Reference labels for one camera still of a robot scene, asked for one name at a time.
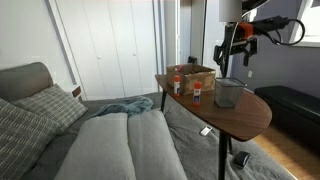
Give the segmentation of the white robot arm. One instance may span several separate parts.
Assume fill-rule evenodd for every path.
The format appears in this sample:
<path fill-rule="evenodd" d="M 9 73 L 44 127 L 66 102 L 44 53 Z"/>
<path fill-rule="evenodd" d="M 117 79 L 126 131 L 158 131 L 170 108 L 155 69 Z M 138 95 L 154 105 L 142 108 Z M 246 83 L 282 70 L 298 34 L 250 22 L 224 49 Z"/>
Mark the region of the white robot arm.
<path fill-rule="evenodd" d="M 222 70 L 228 67 L 232 48 L 243 45 L 254 35 L 251 24 L 244 17 L 268 0 L 219 0 L 219 21 L 225 23 L 224 39 L 216 45 L 213 60 Z"/>

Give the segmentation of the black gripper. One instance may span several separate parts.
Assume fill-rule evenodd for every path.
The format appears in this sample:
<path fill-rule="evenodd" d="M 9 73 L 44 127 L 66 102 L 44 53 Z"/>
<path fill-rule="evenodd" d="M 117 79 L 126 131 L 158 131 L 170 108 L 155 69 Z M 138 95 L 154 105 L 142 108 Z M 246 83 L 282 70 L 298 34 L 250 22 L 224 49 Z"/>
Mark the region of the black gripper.
<path fill-rule="evenodd" d="M 257 40 L 254 35 L 258 35 L 259 30 L 253 23 L 240 22 L 236 28 L 234 39 L 231 46 L 231 55 L 244 53 L 243 65 L 249 64 L 251 56 L 257 53 Z M 214 48 L 213 60 L 221 68 L 226 67 L 226 48 L 216 45 Z"/>

